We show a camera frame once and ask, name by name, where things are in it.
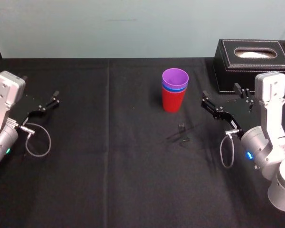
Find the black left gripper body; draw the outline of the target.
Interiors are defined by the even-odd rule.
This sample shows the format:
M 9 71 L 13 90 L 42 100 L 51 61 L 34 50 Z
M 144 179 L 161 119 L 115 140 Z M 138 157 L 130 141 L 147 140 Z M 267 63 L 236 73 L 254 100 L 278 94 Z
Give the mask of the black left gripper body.
M 30 95 L 24 95 L 11 109 L 10 119 L 16 121 L 18 125 L 23 125 L 26 120 L 33 116 L 43 114 L 43 104 L 40 99 Z

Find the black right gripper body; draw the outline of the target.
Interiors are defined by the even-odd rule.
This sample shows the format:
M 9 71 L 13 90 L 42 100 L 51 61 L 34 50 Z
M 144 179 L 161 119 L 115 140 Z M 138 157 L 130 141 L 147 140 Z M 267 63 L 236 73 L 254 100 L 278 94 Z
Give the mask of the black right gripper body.
M 238 129 L 241 138 L 250 129 L 260 126 L 260 117 L 253 99 L 238 98 L 226 103 L 227 122 L 233 129 Z

